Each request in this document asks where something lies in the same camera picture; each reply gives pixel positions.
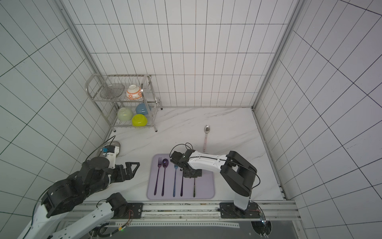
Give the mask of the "blue fork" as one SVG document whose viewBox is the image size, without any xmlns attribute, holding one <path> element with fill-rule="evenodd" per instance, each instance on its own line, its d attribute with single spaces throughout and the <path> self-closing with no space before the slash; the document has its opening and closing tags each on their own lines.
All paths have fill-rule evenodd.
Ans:
<svg viewBox="0 0 382 239">
<path fill-rule="evenodd" d="M 174 165 L 175 173 L 174 173 L 174 185 L 173 185 L 173 197 L 176 196 L 176 185 L 177 185 L 177 169 L 179 167 L 177 165 Z"/>
</svg>

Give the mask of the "dark purple spoon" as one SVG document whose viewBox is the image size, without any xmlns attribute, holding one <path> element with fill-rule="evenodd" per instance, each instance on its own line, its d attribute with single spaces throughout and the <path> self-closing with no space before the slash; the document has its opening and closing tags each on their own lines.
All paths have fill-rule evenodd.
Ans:
<svg viewBox="0 0 382 239">
<path fill-rule="evenodd" d="M 163 175 L 161 196 L 164 196 L 164 194 L 165 194 L 166 169 L 167 169 L 168 165 L 169 165 L 169 159 L 167 159 L 167 158 L 163 159 L 162 166 L 164 168 L 164 175 Z"/>
</svg>

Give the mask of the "dark purple fork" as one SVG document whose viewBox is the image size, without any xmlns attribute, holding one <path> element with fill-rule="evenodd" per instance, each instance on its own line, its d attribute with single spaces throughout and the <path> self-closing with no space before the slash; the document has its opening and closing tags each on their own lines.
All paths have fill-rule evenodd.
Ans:
<svg viewBox="0 0 382 239">
<path fill-rule="evenodd" d="M 154 195 L 157 194 L 157 187 L 158 187 L 158 178 L 159 178 L 159 172 L 160 172 L 160 168 L 162 167 L 162 158 L 159 157 L 158 159 L 158 170 L 157 170 L 157 177 L 156 177 L 156 183 L 155 183 L 155 189 L 154 189 Z"/>
</svg>

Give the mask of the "purple magenta spoon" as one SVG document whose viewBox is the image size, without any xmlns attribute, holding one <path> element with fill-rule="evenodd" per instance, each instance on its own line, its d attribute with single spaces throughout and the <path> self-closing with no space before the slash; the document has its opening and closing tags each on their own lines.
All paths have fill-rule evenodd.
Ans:
<svg viewBox="0 0 382 239">
<path fill-rule="evenodd" d="M 183 197 L 184 177 L 182 176 L 180 196 Z"/>
</svg>

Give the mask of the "silver spoon pink handle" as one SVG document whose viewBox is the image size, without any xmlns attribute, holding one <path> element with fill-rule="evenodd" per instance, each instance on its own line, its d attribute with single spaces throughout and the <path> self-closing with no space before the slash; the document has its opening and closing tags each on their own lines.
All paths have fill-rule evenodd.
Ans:
<svg viewBox="0 0 382 239">
<path fill-rule="evenodd" d="M 208 142 L 208 134 L 210 133 L 210 126 L 208 124 L 204 128 L 204 132 L 205 132 L 205 139 L 204 139 L 203 152 L 206 152 L 207 142 Z"/>
</svg>

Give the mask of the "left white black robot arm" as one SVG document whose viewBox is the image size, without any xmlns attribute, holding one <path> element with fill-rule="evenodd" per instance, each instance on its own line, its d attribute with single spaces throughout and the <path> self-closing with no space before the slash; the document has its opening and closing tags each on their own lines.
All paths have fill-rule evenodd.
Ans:
<svg viewBox="0 0 382 239">
<path fill-rule="evenodd" d="M 99 238 L 112 237 L 132 220 L 140 219 L 143 203 L 128 203 L 120 193 L 113 193 L 103 204 L 68 227 L 54 232 L 58 224 L 89 196 L 106 190 L 113 183 L 131 180 L 138 162 L 112 166 L 105 157 L 83 162 L 81 170 L 55 182 L 34 206 L 32 219 L 22 231 L 21 239 L 79 239 L 87 233 Z"/>
</svg>

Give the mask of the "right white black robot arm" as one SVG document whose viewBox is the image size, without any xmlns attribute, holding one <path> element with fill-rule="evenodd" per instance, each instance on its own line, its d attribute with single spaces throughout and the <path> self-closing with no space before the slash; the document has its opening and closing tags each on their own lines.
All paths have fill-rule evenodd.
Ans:
<svg viewBox="0 0 382 239">
<path fill-rule="evenodd" d="M 188 149 L 185 153 L 170 153 L 170 159 L 181 168 L 186 178 L 201 177 L 203 170 L 220 173 L 235 193 L 233 202 L 219 204 L 221 218 L 261 218 L 259 207 L 250 200 L 252 189 L 256 187 L 257 169 L 239 153 L 230 151 L 227 155 L 212 155 Z"/>
</svg>

